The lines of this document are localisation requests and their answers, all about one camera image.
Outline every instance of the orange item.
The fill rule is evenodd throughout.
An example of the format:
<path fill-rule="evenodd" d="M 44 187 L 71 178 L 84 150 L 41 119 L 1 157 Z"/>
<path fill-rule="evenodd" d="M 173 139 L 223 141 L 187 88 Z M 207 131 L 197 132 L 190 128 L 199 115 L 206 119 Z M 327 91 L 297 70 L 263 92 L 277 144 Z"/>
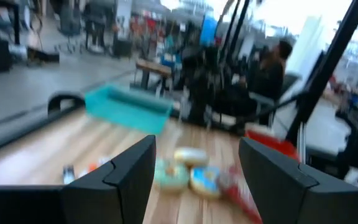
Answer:
<path fill-rule="evenodd" d="M 254 131 L 247 131 L 246 137 L 258 141 L 259 143 L 264 144 L 267 147 L 270 147 L 288 157 L 291 157 L 294 160 L 299 161 L 298 154 L 296 153 L 296 148 L 292 145 L 292 143 L 288 141 L 281 141 L 271 136 L 266 136 L 264 134 L 260 134 Z"/>
<path fill-rule="evenodd" d="M 98 168 L 98 165 L 96 165 L 96 164 L 91 164 L 91 165 L 89 165 L 89 167 L 88 167 L 88 172 L 92 172 L 92 171 L 96 170 L 97 168 Z"/>

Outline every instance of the blue sign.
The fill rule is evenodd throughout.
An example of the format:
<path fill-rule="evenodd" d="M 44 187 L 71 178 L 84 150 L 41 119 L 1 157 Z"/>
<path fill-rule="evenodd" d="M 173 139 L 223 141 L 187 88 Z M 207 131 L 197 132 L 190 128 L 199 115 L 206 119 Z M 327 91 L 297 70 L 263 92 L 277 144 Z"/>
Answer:
<path fill-rule="evenodd" d="M 209 46 L 214 44 L 216 27 L 218 26 L 217 20 L 213 16 L 204 17 L 203 27 L 201 28 L 200 44 Z"/>

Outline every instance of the blue object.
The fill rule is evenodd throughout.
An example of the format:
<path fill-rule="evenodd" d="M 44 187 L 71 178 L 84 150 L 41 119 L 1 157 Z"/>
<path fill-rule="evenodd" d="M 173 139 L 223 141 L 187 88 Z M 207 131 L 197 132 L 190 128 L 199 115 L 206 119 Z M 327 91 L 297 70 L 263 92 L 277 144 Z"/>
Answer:
<path fill-rule="evenodd" d="M 352 102 L 352 104 L 357 104 L 358 103 L 358 95 L 356 95 L 356 94 L 352 95 L 351 102 Z"/>
<path fill-rule="evenodd" d="M 165 54 L 163 54 L 161 56 L 161 64 L 164 65 L 164 66 L 167 66 L 167 67 L 170 67 L 171 69 L 174 69 L 175 68 L 175 63 L 176 61 L 172 61 L 172 60 L 167 60 L 165 58 Z"/>
<path fill-rule="evenodd" d="M 213 16 L 204 16 L 203 26 L 201 28 L 200 44 L 209 46 L 214 44 L 217 20 Z"/>
<path fill-rule="evenodd" d="M 160 134 L 170 116 L 173 102 L 139 90 L 104 86 L 85 95 L 86 111 L 106 121 Z"/>
<path fill-rule="evenodd" d="M 210 192 L 219 192 L 216 179 L 219 175 L 217 167 L 195 167 L 193 168 L 193 180 L 201 182 Z"/>
<path fill-rule="evenodd" d="M 175 44 L 173 43 L 173 37 L 172 35 L 169 35 L 167 38 L 165 38 L 165 47 L 166 48 L 171 48 L 173 47 Z"/>

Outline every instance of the cable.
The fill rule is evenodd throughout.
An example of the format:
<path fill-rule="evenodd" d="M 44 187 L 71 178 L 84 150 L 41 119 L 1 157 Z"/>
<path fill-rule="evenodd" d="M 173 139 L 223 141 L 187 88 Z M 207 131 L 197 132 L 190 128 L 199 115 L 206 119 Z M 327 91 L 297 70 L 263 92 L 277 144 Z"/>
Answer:
<path fill-rule="evenodd" d="M 40 1 L 38 0 L 37 1 L 37 4 L 38 4 L 38 9 L 41 9 L 41 3 Z M 41 40 L 41 31 L 42 31 L 42 28 L 43 28 L 43 24 L 42 24 L 42 18 L 41 18 L 41 15 L 39 12 L 37 12 L 35 9 L 32 9 L 32 11 L 34 12 L 34 15 L 35 15 L 35 18 L 39 21 L 39 27 L 38 29 L 34 29 L 33 25 L 32 25 L 32 22 L 33 20 L 30 21 L 30 29 L 37 35 L 38 37 L 38 40 L 40 42 L 40 46 L 41 46 L 41 50 L 44 49 L 44 47 L 42 46 L 42 40 Z"/>

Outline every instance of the red object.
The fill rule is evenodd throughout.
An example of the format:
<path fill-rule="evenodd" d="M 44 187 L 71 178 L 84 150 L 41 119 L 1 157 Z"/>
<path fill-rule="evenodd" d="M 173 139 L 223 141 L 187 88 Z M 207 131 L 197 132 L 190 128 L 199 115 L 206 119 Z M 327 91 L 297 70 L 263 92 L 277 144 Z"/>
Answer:
<path fill-rule="evenodd" d="M 98 168 L 98 165 L 96 165 L 96 164 L 91 164 L 88 167 L 89 172 L 92 172 L 92 171 L 96 170 L 97 168 Z"/>
<path fill-rule="evenodd" d="M 235 167 L 231 167 L 228 173 L 223 173 L 218 179 L 223 194 L 241 210 L 248 218 L 257 224 L 262 224 L 262 219 L 245 181 L 239 181 L 242 177 Z"/>
<path fill-rule="evenodd" d="M 154 30 L 157 23 L 152 19 L 146 19 L 147 26 L 150 30 Z"/>
<path fill-rule="evenodd" d="M 336 78 L 335 78 L 334 75 L 332 75 L 331 78 L 329 78 L 329 82 L 332 83 L 332 84 L 336 83 Z"/>
<path fill-rule="evenodd" d="M 268 146 L 288 157 L 291 157 L 292 159 L 299 161 L 298 154 L 296 153 L 296 148 L 292 145 L 292 143 L 288 141 L 281 141 L 271 136 L 266 136 L 264 134 L 260 134 L 254 131 L 247 131 L 246 137 L 258 141 L 265 146 Z"/>
<path fill-rule="evenodd" d="M 222 38 L 220 38 L 220 37 L 215 37 L 215 44 L 216 44 L 217 46 L 220 46 L 220 45 L 222 44 Z"/>

